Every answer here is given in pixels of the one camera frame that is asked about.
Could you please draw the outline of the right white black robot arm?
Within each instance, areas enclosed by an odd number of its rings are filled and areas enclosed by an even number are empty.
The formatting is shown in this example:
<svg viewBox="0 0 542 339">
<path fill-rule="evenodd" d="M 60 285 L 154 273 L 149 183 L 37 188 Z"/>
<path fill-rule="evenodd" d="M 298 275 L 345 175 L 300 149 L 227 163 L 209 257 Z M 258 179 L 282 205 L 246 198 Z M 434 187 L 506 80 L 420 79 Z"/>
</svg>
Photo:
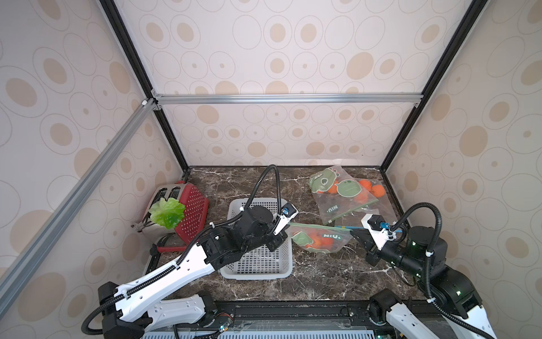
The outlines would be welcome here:
<svg viewBox="0 0 542 339">
<path fill-rule="evenodd" d="M 434 217 L 433 227 L 405 227 L 416 210 L 427 208 Z M 426 302 L 450 325 L 458 338 L 495 338 L 480 294 L 473 282 L 446 264 L 447 242 L 441 238 L 443 217 L 429 202 L 416 203 L 394 224 L 381 215 L 365 215 L 361 227 L 350 231 L 366 250 L 366 262 L 380 261 L 411 275 Z"/>
</svg>

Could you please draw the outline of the orange toy mandarin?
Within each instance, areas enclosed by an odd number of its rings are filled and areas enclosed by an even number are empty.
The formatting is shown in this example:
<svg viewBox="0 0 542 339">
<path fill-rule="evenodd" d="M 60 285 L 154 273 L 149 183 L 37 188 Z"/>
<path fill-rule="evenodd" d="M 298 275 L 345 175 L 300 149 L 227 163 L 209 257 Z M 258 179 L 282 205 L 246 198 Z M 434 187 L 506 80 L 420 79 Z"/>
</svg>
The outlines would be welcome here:
<svg viewBox="0 0 542 339">
<path fill-rule="evenodd" d="M 328 250 L 333 249 L 334 240 L 330 237 L 316 237 L 313 243 L 315 249 Z"/>
</svg>

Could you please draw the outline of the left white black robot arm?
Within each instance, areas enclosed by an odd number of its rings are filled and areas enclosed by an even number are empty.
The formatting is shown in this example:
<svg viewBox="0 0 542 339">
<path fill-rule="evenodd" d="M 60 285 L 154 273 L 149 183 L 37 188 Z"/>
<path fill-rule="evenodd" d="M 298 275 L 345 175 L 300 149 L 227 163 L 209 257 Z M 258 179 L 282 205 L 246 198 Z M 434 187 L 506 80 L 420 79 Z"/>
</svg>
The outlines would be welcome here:
<svg viewBox="0 0 542 339">
<path fill-rule="evenodd" d="M 285 232 L 297 210 L 277 200 L 278 210 L 270 212 L 253 201 L 265 177 L 275 174 L 279 192 L 280 174 L 276 165 L 267 166 L 258 178 L 247 202 L 233 218 L 213 224 L 200 232 L 180 256 L 132 282 L 117 285 L 107 282 L 99 289 L 100 304 L 83 320 L 86 336 L 103 338 L 142 338 L 152 329 L 180 323 L 182 310 L 199 311 L 191 323 L 211 317 L 202 297 L 195 301 L 164 303 L 163 299 L 203 276 L 239 261 L 254 249 L 265 246 L 275 251 L 287 239 Z"/>
</svg>

